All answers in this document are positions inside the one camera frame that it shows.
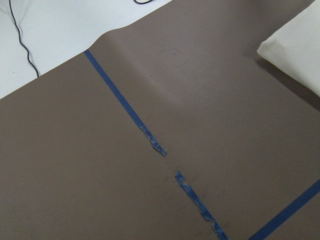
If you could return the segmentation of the cream long-sleeve cat shirt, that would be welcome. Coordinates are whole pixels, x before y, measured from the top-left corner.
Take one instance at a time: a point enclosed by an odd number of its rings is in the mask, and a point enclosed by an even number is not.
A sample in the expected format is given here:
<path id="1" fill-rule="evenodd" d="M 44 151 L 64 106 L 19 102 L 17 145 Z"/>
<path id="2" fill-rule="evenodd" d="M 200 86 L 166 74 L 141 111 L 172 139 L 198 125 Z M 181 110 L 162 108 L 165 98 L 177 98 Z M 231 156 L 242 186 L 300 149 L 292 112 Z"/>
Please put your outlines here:
<path id="1" fill-rule="evenodd" d="M 320 2 L 305 10 L 263 41 L 257 54 L 320 95 Z"/>

